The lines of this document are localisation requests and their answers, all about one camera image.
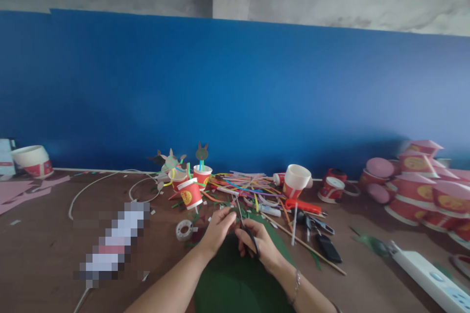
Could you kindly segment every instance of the scissors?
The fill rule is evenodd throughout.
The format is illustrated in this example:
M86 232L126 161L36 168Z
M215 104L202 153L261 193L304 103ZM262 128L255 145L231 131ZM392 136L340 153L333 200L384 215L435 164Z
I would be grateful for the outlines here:
M246 231L246 233L248 234L248 236L250 236L251 240L253 241L253 244L255 245L255 250L256 250L255 258L256 258L256 259L259 259L259 248L258 248L258 244L256 243L256 240L255 240L255 237L253 236L253 233L251 233L250 229L247 228L247 227L245 226L245 224L243 223L243 217L242 217L242 215L241 215L241 208L240 208L240 203L238 203L238 197L236 197L236 196L234 196L234 195L232 195L232 196L236 199L236 204L237 204L237 206L238 206L238 212L240 213L240 225L241 225L241 229L244 230L244 231ZM248 249L249 249L248 246L245 245L245 244L244 244L244 246L245 246L245 252L248 253Z

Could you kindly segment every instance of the tape roll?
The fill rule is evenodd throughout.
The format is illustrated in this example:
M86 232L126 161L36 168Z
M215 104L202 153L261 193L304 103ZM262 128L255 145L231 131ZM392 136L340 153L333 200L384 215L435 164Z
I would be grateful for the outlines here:
M188 228L186 232L182 232L184 227ZM183 220L176 226L176 238L181 242L187 241L191 238L192 231L192 222L189 220Z

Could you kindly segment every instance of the bracelet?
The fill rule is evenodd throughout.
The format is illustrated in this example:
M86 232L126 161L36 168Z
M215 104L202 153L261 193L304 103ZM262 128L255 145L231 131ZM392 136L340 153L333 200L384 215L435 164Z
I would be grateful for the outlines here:
M295 300L297 299L297 294L299 293L299 286L300 286L300 271L297 269L297 281L295 283L295 293L294 297L289 301L291 306L294 305Z

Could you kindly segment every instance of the hand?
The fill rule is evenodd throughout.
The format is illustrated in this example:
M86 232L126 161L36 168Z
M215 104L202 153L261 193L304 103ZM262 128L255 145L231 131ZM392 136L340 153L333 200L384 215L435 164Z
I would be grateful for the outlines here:
M274 245L273 240L271 240L271 237L269 236L268 231L266 231L266 228L263 224L258 223L252 219L244 219L243 223L247 228L250 229L251 233L256 239L260 253L259 260L263 263L266 270L272 273L275 268L284 263L284 257ZM238 237L238 250L240 251L240 255L242 257L246 255L245 246L243 245L245 244L250 248L249 253L253 258L255 245L253 244L250 236L241 228L237 228L235 230L235 234Z
M236 213L232 212L229 214L231 209L230 207L225 207L214 212L204 237L197 245L210 258L215 256L222 242L224 242L230 227L235 224Z

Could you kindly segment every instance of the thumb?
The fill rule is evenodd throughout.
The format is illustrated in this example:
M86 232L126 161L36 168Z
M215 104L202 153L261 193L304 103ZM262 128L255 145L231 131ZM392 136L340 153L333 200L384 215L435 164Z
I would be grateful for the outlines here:
M235 212L231 212L229 215L227 215L225 217L224 220L222 220L220 222L220 225L222 226L222 228L224 229L224 231L228 231L229 230L229 227L230 225L233 224L233 222L235 221L235 218L236 218L236 213Z
M255 251L255 246L253 241L251 240L250 235L246 233L246 231L242 229L236 229L235 235L244 243L246 244L253 252Z

